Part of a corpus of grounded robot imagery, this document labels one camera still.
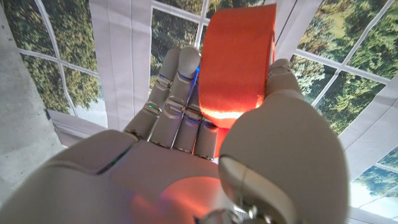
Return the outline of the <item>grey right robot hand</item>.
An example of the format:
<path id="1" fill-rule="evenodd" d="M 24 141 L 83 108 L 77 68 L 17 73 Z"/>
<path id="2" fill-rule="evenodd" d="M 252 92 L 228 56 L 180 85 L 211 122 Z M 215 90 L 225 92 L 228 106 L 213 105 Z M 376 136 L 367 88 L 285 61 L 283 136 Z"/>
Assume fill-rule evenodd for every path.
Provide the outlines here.
<path id="1" fill-rule="evenodd" d="M 1 208 L 2 223 L 343 223 L 348 171 L 342 146 L 303 98 L 289 61 L 266 70 L 263 104 L 228 131 L 214 163 L 155 133 L 160 111 L 134 118 L 49 159 Z"/>

